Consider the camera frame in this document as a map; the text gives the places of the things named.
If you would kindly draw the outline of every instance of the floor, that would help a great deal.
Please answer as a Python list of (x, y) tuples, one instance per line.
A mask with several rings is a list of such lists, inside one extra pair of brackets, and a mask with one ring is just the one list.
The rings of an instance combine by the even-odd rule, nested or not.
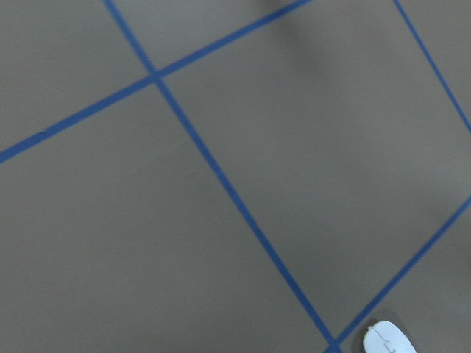
[(467, 352), (470, 15), (6, 1), (0, 350)]

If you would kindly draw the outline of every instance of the computer mouse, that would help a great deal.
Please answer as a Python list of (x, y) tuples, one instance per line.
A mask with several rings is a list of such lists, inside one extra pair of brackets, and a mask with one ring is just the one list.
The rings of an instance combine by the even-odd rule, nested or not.
[(366, 353), (417, 353), (406, 335), (389, 321), (368, 327), (363, 347)]

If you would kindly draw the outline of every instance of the blue line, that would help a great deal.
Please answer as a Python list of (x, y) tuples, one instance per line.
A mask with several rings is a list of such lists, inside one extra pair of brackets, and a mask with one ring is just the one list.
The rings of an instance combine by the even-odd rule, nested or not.
[(283, 17), (284, 15), (290, 13), (291, 11), (297, 9), (298, 7), (301, 7), (304, 4), (307, 4), (310, 1), (312, 0), (298, 0), (284, 7), (281, 7), (280, 9), (274, 11), (273, 13), (270, 13), (267, 16), (262, 17), (259, 20), (256, 20), (255, 22), (252, 22), (251, 24), (248, 24), (247, 26), (242, 27), (238, 29), (237, 31), (229, 35), (226, 35), (225, 37), (218, 39), (215, 42), (208, 44), (207, 46), (195, 51), (194, 53), (189, 54), (188, 56), (166, 66), (165, 68), (160, 69), (159, 70), (160, 77), (164, 78), (170, 74), (173, 74), (175, 71), (178, 71), (186, 67), (187, 65), (194, 63), (195, 61), (205, 57), (206, 55), (212, 53), (213, 51), (216, 51), (220, 49), (221, 47), (226, 46), (229, 43), (232, 43), (234, 40), (238, 40), (239, 38), (245, 35), (248, 35), (250, 32), (253, 32), (256, 29), (260, 29), (261, 27), (277, 20), (278, 18)]
[(446, 231), (459, 219), (459, 217), (471, 205), (471, 196), (452, 214), (452, 216), (440, 227), (440, 229), (425, 243), (425, 245), (400, 269), (389, 281), (380, 293), (353, 319), (353, 321), (337, 337), (336, 341), (342, 344), (350, 333), (373, 311), (373, 309), (388, 295), (392, 288), (432, 249), (443, 237)]
[(126, 24), (126, 21), (124, 20), (123, 15), (120, 13), (116, 5), (111, 0), (103, 0), (103, 2), (105, 3), (105, 6), (106, 8), (108, 8), (108, 11), (112, 15), (112, 17), (115, 19), (120, 30), (123, 32), (123, 35), (126, 37), (127, 41), (129, 42), (131, 47), (134, 49), (134, 52), (138, 56), (142, 65), (144, 65), (144, 67), (150, 74), (154, 74), (156, 72), (155, 67), (153, 66), (149, 57), (146, 55), (142, 46), (139, 44), (137, 38), (130, 31), (129, 27)]
[(85, 120), (86, 118), (90, 118), (93, 114), (103, 110), (110, 105), (121, 101), (122, 99), (130, 96), (131, 94), (145, 88), (146, 86), (152, 83), (152, 78), (146, 77), (144, 79), (140, 79), (139, 81), (123, 88), (122, 90), (98, 101), (95, 104), (92, 104), (89, 107), (86, 107), (83, 110), (80, 110), (78, 113), (75, 113), (68, 118), (65, 118), (54, 125), (51, 125), (47, 129), (34, 134), (27, 139), (18, 142), (17, 144), (5, 149), (4, 151), (0, 151), (0, 164), (3, 162), (13, 158), (14, 156), (26, 151), (27, 149), (32, 148), (33, 146), (38, 145), (39, 143), (51, 138), (52, 136), (62, 132), (69, 127), (78, 124), (80, 121)]
[(428, 63), (432, 67), (433, 71), (435, 72), (435, 75), (438, 77), (440, 83), (442, 84), (442, 87), (445, 89), (445, 92), (448, 95), (448, 98), (450, 98), (451, 102), (455, 106), (456, 111), (458, 112), (459, 116), (461, 116), (462, 121), (464, 122), (464, 125), (466, 125), (466, 128), (468, 128), (468, 131), (471, 132), (471, 123), (466, 117), (466, 114), (464, 114), (464, 111), (462, 110), (461, 106), (458, 103), (458, 100), (456, 99), (455, 95), (453, 94), (452, 90), (450, 89), (450, 86), (447, 84), (445, 78), (443, 77), (442, 73), (440, 72), (438, 66), (436, 65), (435, 61), (433, 60), (430, 52), (427, 50), (427, 47), (425, 46), (424, 42), (422, 41), (422, 38), (420, 37), (418, 31), (415, 29), (414, 25), (412, 24), (411, 19), (408, 17), (406, 11), (403, 9), (403, 6), (399, 2), (399, 0), (393, 0), (394, 3), (396, 4), (397, 9), (399, 10), (400, 14), (404, 18), (404, 21), (407, 23), (407, 26), (412, 32), (412, 35), (415, 37), (415, 40), (419, 44), (420, 48), (422, 49), (422, 52), (424, 53), (425, 57), (427, 58)]
[[(130, 45), (134, 48), (134, 50), (136, 51), (136, 54), (138, 56), (141, 56), (141, 55), (143, 56), (141, 61), (143, 63), (146, 63), (147, 61), (149, 61), (144, 49), (142, 48), (140, 43), (137, 41), (135, 36), (132, 34), (131, 29), (126, 24), (126, 21), (124, 20), (122, 16), (119, 15), (119, 12), (116, 9), (116, 6), (113, 3), (113, 1), (112, 0), (103, 0), (103, 1), (107, 2), (108, 8), (111, 9), (110, 11), (111, 15), (119, 23), (119, 26), (121, 27), (122, 32), (124, 33), (126, 38), (130, 41)], [(296, 283), (293, 276), (291, 275), (288, 268), (285, 266), (285, 264), (281, 260), (280, 256), (276, 252), (273, 245), (269, 242), (268, 238), (265, 236), (265, 234), (262, 232), (260, 227), (257, 225), (255, 219), (253, 218), (252, 214), (248, 210), (247, 206), (242, 201), (241, 197), (238, 195), (237, 191), (230, 183), (229, 179), (227, 178), (222, 168), (217, 163), (216, 159), (210, 153), (209, 148), (205, 145), (205, 143), (203, 142), (203, 139), (199, 136), (198, 132), (196, 131), (192, 123), (188, 120), (186, 114), (183, 112), (183, 109), (178, 104), (177, 100), (174, 98), (171, 91), (167, 88), (165, 82), (163, 81), (163, 78), (160, 76), (160, 73), (157, 72), (157, 74), (154, 74), (155, 71), (154, 71), (153, 66), (151, 69), (148, 69), (148, 70), (152, 74), (152, 78), (154, 80), (155, 85), (157, 86), (157, 88), (159, 89), (159, 91), (161, 92), (161, 94), (163, 95), (167, 103), (169, 104), (169, 106), (174, 111), (174, 114), (177, 116), (183, 128), (189, 134), (190, 138), (193, 140), (194, 144), (196, 145), (198, 150), (201, 152), (202, 156), (206, 159), (206, 162), (212, 169), (213, 173), (216, 175), (219, 182), (222, 184), (227, 194), (233, 201), (234, 205), (238, 208), (239, 212), (244, 217), (250, 229), (254, 232), (256, 238), (258, 239), (262, 247), (265, 249), (265, 252), (269, 255), (270, 259), (275, 264), (278, 271), (283, 276), (283, 278), (285, 279), (290, 289), (293, 291), (294, 295), (298, 298), (301, 305), (305, 308), (311, 320), (315, 323), (315, 325), (317, 326), (319, 331), (322, 333), (322, 335), (324, 336), (325, 340), (329, 343), (329, 345), (332, 347), (335, 347), (335, 349), (337, 349), (338, 352), (341, 352), (340, 348), (336, 346), (336, 340), (333, 338), (329, 329), (324, 324), (323, 320), (320, 318), (319, 314), (314, 309), (313, 305), (309, 302), (307, 296), (302, 292), (301, 287)]]

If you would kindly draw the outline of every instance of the mouse scroll wheel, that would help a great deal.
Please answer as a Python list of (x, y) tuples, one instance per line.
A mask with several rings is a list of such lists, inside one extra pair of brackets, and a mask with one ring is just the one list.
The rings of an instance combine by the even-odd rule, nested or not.
[(384, 342), (384, 346), (386, 347), (389, 353), (396, 353), (396, 349), (394, 349), (394, 347), (391, 345), (391, 342), (389, 342), (388, 340)]

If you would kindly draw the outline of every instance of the white object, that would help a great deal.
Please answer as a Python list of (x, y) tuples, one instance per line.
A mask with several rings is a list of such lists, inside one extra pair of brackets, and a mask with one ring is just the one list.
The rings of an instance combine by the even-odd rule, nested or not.
[(368, 327), (363, 347), (366, 353), (417, 353), (406, 335), (389, 321)]

